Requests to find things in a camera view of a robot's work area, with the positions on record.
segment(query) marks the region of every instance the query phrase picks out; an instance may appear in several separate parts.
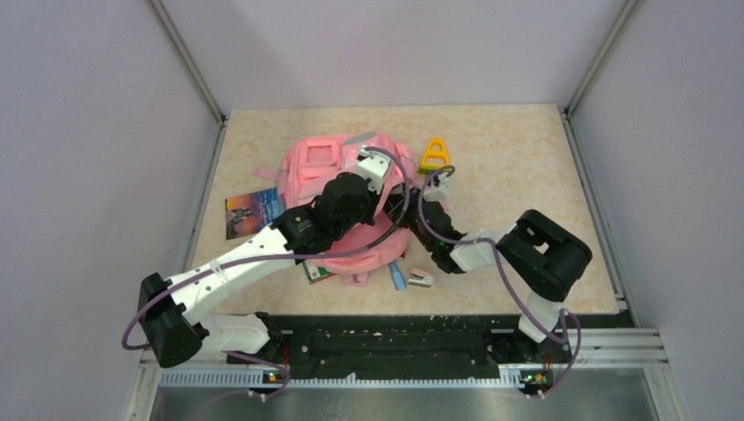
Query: yellow triangle toy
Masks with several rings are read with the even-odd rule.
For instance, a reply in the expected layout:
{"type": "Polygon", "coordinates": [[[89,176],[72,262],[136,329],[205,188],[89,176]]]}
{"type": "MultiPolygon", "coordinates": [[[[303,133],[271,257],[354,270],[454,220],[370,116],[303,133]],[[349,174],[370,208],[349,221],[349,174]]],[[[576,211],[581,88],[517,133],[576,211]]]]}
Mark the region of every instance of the yellow triangle toy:
{"type": "Polygon", "coordinates": [[[449,165],[449,155],[447,154],[447,147],[444,145],[444,140],[442,138],[433,138],[424,152],[424,157],[421,158],[421,165],[418,166],[418,172],[420,174],[429,174],[430,171],[440,169],[446,165],[449,165]]]}

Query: book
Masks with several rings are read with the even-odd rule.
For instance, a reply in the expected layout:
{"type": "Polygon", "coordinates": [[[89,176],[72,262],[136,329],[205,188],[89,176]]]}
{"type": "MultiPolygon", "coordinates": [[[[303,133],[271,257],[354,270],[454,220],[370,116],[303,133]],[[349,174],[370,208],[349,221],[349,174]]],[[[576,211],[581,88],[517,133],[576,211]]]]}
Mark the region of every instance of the book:
{"type": "Polygon", "coordinates": [[[225,199],[225,238],[253,235],[285,210],[276,188],[228,197],[225,199]]]}

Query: metal bracket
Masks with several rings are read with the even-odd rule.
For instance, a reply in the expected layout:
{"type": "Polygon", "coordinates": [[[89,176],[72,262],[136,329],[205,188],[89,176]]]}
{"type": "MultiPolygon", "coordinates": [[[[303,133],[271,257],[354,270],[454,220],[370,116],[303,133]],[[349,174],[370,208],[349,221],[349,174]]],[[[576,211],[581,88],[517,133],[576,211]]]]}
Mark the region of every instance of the metal bracket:
{"type": "Polygon", "coordinates": [[[150,419],[155,404],[158,385],[161,382],[162,369],[155,364],[140,363],[134,377],[134,388],[126,407],[126,421],[150,419]]]}

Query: gray wall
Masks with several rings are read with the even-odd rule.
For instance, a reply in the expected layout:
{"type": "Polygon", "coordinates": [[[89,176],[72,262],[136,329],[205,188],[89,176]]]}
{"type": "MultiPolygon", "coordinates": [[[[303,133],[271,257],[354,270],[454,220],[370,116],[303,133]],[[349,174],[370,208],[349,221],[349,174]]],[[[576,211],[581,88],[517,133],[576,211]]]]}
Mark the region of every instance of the gray wall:
{"type": "Polygon", "coordinates": [[[623,0],[166,0],[225,109],[566,103],[623,0]]]}
{"type": "Polygon", "coordinates": [[[120,419],[216,127],[145,2],[37,3],[0,6],[0,419],[120,419]]]}
{"type": "Polygon", "coordinates": [[[577,125],[691,415],[740,418],[744,4],[645,2],[577,125]]]}

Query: marble tabletop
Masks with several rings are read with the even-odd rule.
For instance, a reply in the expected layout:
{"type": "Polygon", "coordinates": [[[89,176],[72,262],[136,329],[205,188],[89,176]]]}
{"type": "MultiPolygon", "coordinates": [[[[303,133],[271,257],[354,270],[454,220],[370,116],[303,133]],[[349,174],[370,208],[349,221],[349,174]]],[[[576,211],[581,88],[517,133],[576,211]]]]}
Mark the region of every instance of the marble tabletop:
{"type": "MultiPolygon", "coordinates": [[[[225,239],[225,199],[273,187],[255,168],[279,167],[287,150],[308,136],[385,132],[413,149],[443,138],[457,167],[447,212],[461,232],[497,230],[537,209],[586,242],[594,259],[574,285],[567,306],[578,313],[614,314],[618,305],[599,248],[569,144],[554,104],[236,110],[229,118],[211,186],[194,266],[240,245],[225,239]]],[[[399,266],[431,272],[434,285],[396,291],[387,267],[363,286],[334,276],[310,285],[301,267],[272,274],[224,301],[217,313],[371,315],[509,314],[519,310],[495,268],[464,275],[439,271],[415,240],[399,266]]],[[[507,274],[526,299],[528,287],[507,274]]]]}

